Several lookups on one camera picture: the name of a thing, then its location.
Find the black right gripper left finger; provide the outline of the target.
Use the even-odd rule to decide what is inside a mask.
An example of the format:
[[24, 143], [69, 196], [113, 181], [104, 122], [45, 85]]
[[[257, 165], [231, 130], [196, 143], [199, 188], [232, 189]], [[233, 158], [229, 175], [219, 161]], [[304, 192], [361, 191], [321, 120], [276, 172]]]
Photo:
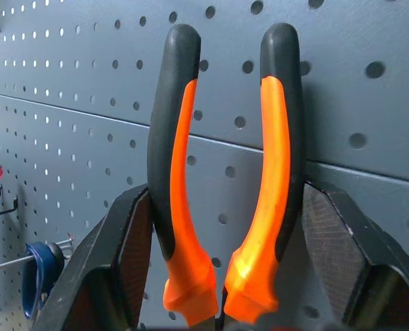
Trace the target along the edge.
[[152, 220], [146, 185], [126, 190], [86, 235], [31, 331], [135, 331], [148, 275]]

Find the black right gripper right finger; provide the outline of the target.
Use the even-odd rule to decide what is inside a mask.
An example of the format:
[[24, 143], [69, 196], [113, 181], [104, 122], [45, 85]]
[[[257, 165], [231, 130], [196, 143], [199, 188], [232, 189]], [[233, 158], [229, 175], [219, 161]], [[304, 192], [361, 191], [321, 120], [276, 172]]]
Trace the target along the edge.
[[409, 331], [409, 256], [344, 190], [308, 179], [301, 224], [343, 331]]

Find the orange and black pliers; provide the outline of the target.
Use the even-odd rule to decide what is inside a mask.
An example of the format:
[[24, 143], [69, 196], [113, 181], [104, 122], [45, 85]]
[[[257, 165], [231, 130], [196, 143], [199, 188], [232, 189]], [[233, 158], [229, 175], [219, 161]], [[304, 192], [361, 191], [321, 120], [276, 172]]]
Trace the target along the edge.
[[253, 324], [278, 309], [275, 277], [302, 207], [306, 140], [299, 38], [289, 23], [275, 23], [261, 40], [261, 185], [250, 229], [231, 256], [223, 305], [211, 258], [194, 231], [186, 189], [200, 53], [201, 37], [192, 26], [170, 29], [150, 119], [148, 192], [168, 269], [163, 305], [190, 327], [213, 325], [218, 312]]

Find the silver pegboard hook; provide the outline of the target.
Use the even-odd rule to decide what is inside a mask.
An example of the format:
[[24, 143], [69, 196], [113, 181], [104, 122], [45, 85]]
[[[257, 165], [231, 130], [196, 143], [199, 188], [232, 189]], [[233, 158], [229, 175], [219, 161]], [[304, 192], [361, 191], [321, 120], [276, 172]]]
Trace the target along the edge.
[[[65, 241], [56, 242], [56, 245], [60, 247], [63, 251], [73, 249], [72, 242], [74, 241], [73, 238], [66, 239]], [[0, 269], [5, 269], [14, 265], [27, 263], [32, 261], [34, 257], [32, 255], [24, 256], [18, 259], [14, 259], [5, 263], [0, 264]]]

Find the grey pegboard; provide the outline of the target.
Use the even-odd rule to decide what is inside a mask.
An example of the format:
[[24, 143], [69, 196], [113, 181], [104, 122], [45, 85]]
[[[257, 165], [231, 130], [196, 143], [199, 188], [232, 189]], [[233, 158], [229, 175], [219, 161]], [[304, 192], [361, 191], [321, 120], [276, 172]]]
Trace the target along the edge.
[[[307, 172], [345, 190], [409, 254], [409, 0], [0, 0], [0, 263], [78, 245], [146, 182], [169, 29], [201, 36], [187, 153], [195, 231], [222, 289], [262, 167], [260, 43], [299, 35]], [[0, 270], [0, 331], [28, 331], [21, 266]]]

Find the blue handled tool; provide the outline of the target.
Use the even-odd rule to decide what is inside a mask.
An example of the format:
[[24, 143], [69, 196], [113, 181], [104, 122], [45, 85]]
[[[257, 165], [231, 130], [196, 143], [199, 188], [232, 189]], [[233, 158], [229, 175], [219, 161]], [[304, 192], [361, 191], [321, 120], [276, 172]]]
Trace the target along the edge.
[[42, 294], [49, 296], [61, 275], [65, 258], [57, 243], [40, 241], [26, 245], [26, 257], [31, 260], [23, 265], [21, 300], [25, 318], [32, 320], [43, 307]]

